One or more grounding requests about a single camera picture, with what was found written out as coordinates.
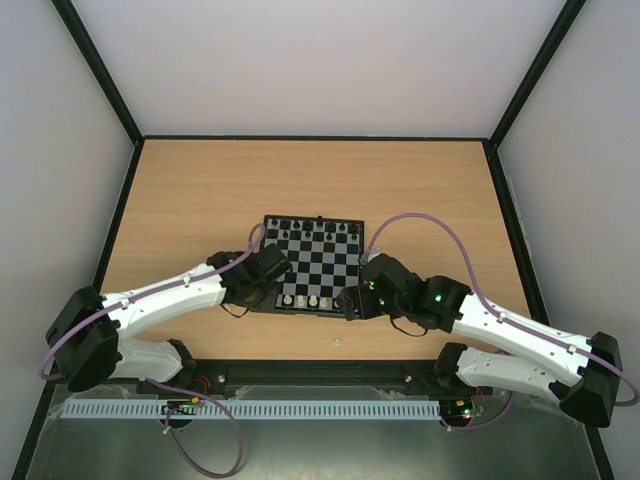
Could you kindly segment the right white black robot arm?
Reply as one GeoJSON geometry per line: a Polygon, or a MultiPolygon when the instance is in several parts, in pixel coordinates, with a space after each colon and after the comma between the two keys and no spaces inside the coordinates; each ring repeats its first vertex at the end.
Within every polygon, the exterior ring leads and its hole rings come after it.
{"type": "Polygon", "coordinates": [[[343,289],[336,303],[349,320],[405,318],[425,330],[496,347],[489,353],[447,343],[433,368],[447,391],[463,386],[509,390],[547,400],[591,427],[611,423],[622,365],[618,342],[608,334],[585,337],[550,328],[449,277],[421,279],[386,254],[369,260],[361,282],[343,289]]]}

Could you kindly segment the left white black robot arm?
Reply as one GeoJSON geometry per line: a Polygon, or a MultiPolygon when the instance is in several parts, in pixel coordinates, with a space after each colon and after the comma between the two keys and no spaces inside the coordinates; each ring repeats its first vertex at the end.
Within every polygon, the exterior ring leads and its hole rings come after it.
{"type": "Polygon", "coordinates": [[[177,340],[141,341],[142,332],[180,315],[222,305],[251,308],[273,290],[291,264],[275,244],[259,251],[218,252],[194,268],[124,292],[74,292],[45,335],[46,362],[72,392],[110,379],[166,383],[190,368],[177,340]]]}

